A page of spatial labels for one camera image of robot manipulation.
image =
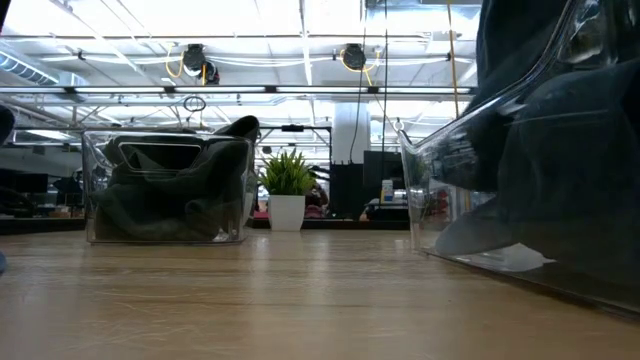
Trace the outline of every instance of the white pot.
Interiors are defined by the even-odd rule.
[[[304,221],[303,195],[270,195],[269,223],[273,231],[300,231]]]

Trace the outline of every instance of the exposed ceiling duct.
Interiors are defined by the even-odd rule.
[[[410,31],[413,24],[425,24],[431,32],[449,31],[448,12],[446,0],[366,0],[367,23],[379,25],[384,28],[388,25],[389,32]],[[465,35],[475,36],[478,25],[473,19],[478,13],[477,5],[482,0],[454,0],[451,13],[456,37]],[[432,41],[448,41],[448,35],[444,34],[439,39]]]
[[[88,85],[88,82],[77,74],[48,68],[2,43],[0,43],[0,69],[37,85]]]

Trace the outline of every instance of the fluorescent light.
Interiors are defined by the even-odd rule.
[[[60,94],[64,93],[64,89],[60,87],[24,87],[24,86],[9,86],[0,87],[0,93],[5,94]]]
[[[380,92],[388,94],[453,94],[454,89],[448,87],[433,87],[433,88],[419,88],[419,87],[392,87],[392,88],[380,88]],[[468,94],[471,91],[470,88],[458,88],[458,94]]]
[[[126,94],[126,93],[163,93],[164,88],[157,86],[141,87],[78,87],[78,93],[98,93],[98,94]]]
[[[264,93],[264,86],[180,86],[175,88],[177,93]]]
[[[355,93],[359,92],[360,88],[352,86],[278,86],[278,92],[280,93]],[[362,92],[367,92],[367,87],[362,87]]]
[[[63,143],[51,143],[51,142],[15,142],[12,143],[15,146],[63,146]],[[70,146],[82,146],[82,143],[69,143]]]
[[[47,137],[49,139],[55,140],[69,140],[73,139],[73,136],[67,135],[65,133],[61,133],[60,131],[52,131],[52,130],[26,130],[28,133],[38,136]]]

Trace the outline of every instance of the computer monitor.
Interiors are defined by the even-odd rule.
[[[365,189],[378,189],[382,180],[393,180],[394,189],[404,189],[404,170],[400,153],[365,151],[362,183]]]

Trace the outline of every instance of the desk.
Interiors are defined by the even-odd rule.
[[[371,221],[406,221],[409,223],[409,205],[405,199],[394,199],[380,203],[380,199],[372,199],[365,204],[367,219]]]
[[[409,250],[408,232],[239,246],[0,237],[14,359],[634,359],[640,326]]]

